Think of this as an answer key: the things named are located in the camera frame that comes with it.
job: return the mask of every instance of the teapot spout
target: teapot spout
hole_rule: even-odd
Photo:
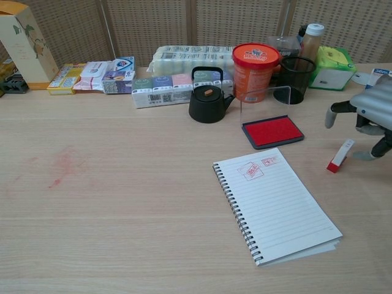
[[[225,110],[227,110],[228,106],[233,102],[235,96],[230,95],[225,98]]]

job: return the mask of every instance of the spiral binding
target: spiral binding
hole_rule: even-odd
[[[228,201],[228,204],[230,205],[230,207],[233,211],[233,214],[236,218],[238,227],[244,236],[244,239],[246,241],[246,245],[248,246],[253,259],[257,263],[263,259],[262,253],[258,249],[258,246],[256,245],[256,241],[253,240],[254,238],[251,235],[252,232],[251,232],[250,228],[247,226],[247,222],[245,221],[245,218],[243,217],[243,214],[241,213],[241,210],[237,204],[237,201],[235,200],[235,197],[232,193],[232,190],[230,190],[230,186],[228,185],[227,180],[225,179],[225,176],[223,175],[222,170],[219,167],[219,164],[214,164],[213,168],[215,170],[215,174],[218,178],[220,186],[222,187],[222,189],[226,195],[226,199]]]

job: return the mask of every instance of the red ink pad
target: red ink pad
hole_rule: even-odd
[[[272,148],[304,139],[304,135],[287,116],[243,124],[243,131],[255,149]]]

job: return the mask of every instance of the red stamp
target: red stamp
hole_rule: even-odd
[[[261,171],[260,166],[253,162],[248,162],[246,165],[238,169],[239,173],[242,174],[248,181],[263,176],[264,173]]]
[[[277,164],[279,162],[279,159],[276,156],[274,156],[274,157],[263,159],[262,162],[266,167],[269,167],[272,164]]]

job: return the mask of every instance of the woven wall panel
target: woven wall panel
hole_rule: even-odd
[[[302,24],[320,22],[326,27],[323,44],[348,49],[357,63],[378,62],[392,39],[391,11],[391,0],[300,0],[290,34]]]
[[[18,0],[29,5],[60,67],[111,58],[95,0]]]
[[[159,46],[186,45],[185,0],[107,0],[120,56],[148,66]]]
[[[197,45],[265,42],[275,36],[282,0],[197,0]]]

